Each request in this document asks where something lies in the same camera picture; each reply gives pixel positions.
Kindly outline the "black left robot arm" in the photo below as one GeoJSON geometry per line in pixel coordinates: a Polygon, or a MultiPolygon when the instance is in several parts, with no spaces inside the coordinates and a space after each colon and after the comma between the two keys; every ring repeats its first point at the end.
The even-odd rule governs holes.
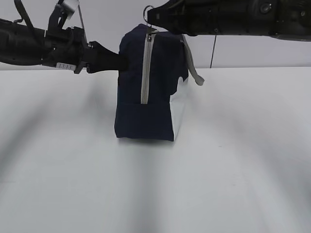
{"type": "Polygon", "coordinates": [[[36,40],[25,25],[0,21],[0,61],[15,66],[46,66],[93,74],[126,71],[128,60],[96,41],[87,42],[78,27],[46,31],[35,29],[36,40]]]}

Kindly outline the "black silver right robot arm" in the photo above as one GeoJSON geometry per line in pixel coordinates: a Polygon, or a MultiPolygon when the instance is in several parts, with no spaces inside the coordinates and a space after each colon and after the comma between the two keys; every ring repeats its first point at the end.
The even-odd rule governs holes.
{"type": "Polygon", "coordinates": [[[173,34],[266,36],[311,40],[309,0],[170,0],[147,12],[149,24],[173,34]]]}

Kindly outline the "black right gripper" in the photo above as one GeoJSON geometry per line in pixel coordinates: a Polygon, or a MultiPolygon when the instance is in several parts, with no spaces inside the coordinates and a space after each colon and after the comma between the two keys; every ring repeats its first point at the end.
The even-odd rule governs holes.
{"type": "Polygon", "coordinates": [[[171,33],[217,35],[218,0],[169,0],[147,11],[147,22],[171,33]]]}

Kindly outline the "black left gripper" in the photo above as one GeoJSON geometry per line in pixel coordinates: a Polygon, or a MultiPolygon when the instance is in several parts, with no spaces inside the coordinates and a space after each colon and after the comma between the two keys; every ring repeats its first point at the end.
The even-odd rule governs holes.
{"type": "Polygon", "coordinates": [[[97,41],[87,42],[84,32],[78,27],[49,27],[44,37],[44,45],[49,51],[43,55],[43,65],[72,70],[75,74],[83,68],[88,73],[128,69],[125,56],[106,49],[97,41]]]}

